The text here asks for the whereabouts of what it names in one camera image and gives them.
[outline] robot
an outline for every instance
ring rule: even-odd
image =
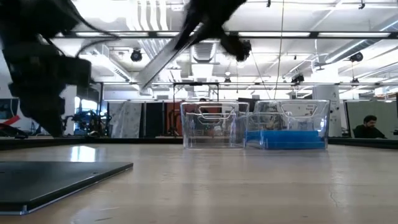
[[[226,35],[222,25],[245,1],[191,0],[181,34],[172,42],[175,44],[171,47],[172,54],[165,54],[166,58],[204,39],[217,38],[227,52],[244,60],[251,46],[241,42],[238,36]],[[60,97],[61,92],[67,85],[89,87],[91,63],[78,55],[64,55],[51,39],[59,33],[72,35],[81,22],[94,29],[71,0],[0,0],[0,38],[11,74],[11,95],[20,99],[24,116],[38,122],[53,137],[63,136],[61,115],[65,113],[65,100]],[[200,22],[203,26],[190,37]],[[157,73],[146,73],[147,80],[153,80]]]

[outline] table surface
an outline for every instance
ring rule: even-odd
[[[134,169],[0,223],[396,223],[398,152],[184,150],[93,144],[2,151],[3,161],[134,162]]]

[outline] blue object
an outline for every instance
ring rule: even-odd
[[[246,144],[262,149],[325,149],[318,131],[248,131]]]

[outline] person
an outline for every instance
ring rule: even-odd
[[[356,138],[382,138],[386,139],[385,135],[376,128],[377,117],[374,115],[367,115],[363,119],[363,124],[358,125],[353,131]]]

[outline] transparent storage container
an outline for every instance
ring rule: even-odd
[[[248,116],[246,144],[261,149],[326,149],[328,100],[262,100]]]
[[[247,119],[240,105],[244,108],[238,102],[182,103],[184,148],[244,147]]]

